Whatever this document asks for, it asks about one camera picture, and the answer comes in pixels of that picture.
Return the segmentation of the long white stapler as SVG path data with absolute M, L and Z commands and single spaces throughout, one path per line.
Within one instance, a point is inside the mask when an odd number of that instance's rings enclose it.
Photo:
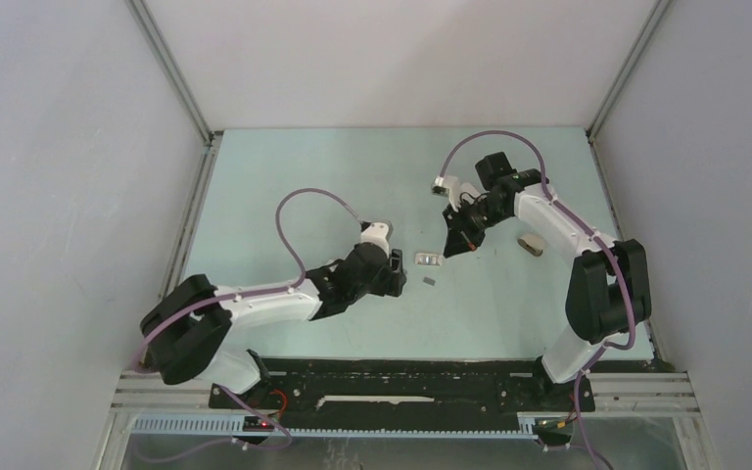
M 462 183 L 460 185 L 459 189 L 460 197 L 468 197 L 470 199 L 477 199 L 481 193 L 471 184 L 471 183 Z

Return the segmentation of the beige brown mini stapler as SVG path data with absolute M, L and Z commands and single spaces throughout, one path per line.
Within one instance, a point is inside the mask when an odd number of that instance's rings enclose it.
M 538 258 L 545 251 L 545 240 L 534 233 L 525 233 L 518 238 L 518 245 L 530 255 Z

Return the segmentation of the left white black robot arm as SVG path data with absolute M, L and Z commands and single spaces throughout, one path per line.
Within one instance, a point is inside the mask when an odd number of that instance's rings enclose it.
M 187 278 L 142 320 L 145 366 L 167 385 L 191 380 L 217 384 L 246 407 L 270 395 L 259 354 L 239 341 L 251 328 L 289 321 L 317 321 L 345 312 L 365 296 L 401 295 L 403 253 L 359 243 L 344 259 L 311 269 L 298 288 L 258 296 L 213 285 L 204 274 Z

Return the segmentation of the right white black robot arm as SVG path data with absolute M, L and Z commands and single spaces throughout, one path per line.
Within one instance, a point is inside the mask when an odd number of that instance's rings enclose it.
M 518 171 L 502 152 L 475 165 L 483 188 L 439 175 L 433 193 L 448 199 L 445 258 L 479 249 L 488 229 L 516 218 L 528 224 L 570 266 L 568 322 L 540 358 L 530 384 L 536 405 L 554 409 L 570 395 L 568 382 L 603 348 L 652 314 L 646 252 L 635 239 L 619 241 L 574 215 L 536 169 Z

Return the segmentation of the staple box tray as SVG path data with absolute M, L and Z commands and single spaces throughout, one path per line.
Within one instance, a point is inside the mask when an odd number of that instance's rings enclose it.
M 414 263 L 420 266 L 442 266 L 444 260 L 442 254 L 418 252 L 414 255 Z

